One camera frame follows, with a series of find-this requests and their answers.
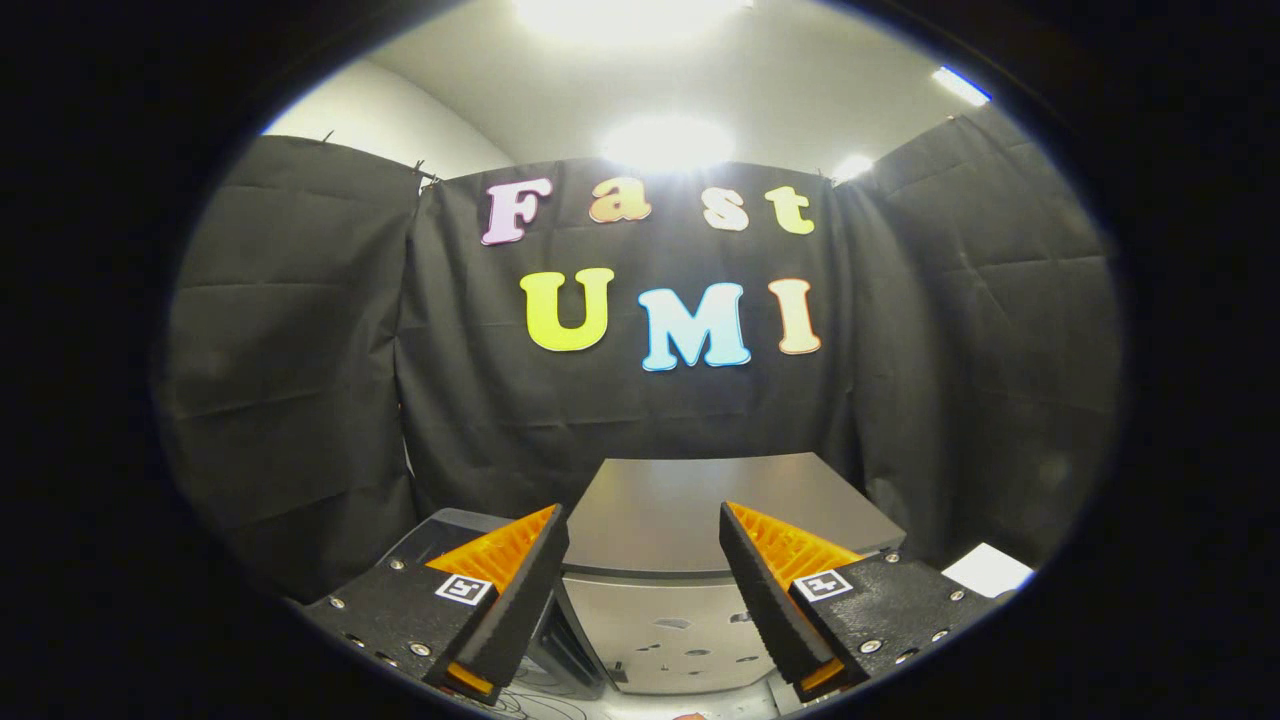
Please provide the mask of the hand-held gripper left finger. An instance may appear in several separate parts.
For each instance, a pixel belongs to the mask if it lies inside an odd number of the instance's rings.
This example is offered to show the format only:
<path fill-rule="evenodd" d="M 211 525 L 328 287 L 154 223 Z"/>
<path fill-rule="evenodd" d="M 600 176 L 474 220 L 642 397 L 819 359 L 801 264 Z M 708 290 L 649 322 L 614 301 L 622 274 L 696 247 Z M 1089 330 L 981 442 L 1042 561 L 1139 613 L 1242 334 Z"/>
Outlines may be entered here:
<path fill-rule="evenodd" d="M 568 546 L 558 503 L 470 538 L 438 512 L 305 605 L 303 619 L 416 691 L 493 706 L 527 653 Z"/>

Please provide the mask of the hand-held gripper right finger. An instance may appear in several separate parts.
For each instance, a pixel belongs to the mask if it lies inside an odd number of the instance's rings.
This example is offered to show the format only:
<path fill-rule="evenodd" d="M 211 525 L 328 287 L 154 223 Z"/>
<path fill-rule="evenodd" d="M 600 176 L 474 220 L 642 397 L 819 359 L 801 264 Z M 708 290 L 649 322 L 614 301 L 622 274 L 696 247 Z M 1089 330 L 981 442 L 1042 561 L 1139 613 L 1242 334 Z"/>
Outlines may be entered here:
<path fill-rule="evenodd" d="M 856 553 L 745 505 L 719 547 L 767 653 L 801 702 L 933 653 L 1000 603 L 899 551 Z"/>

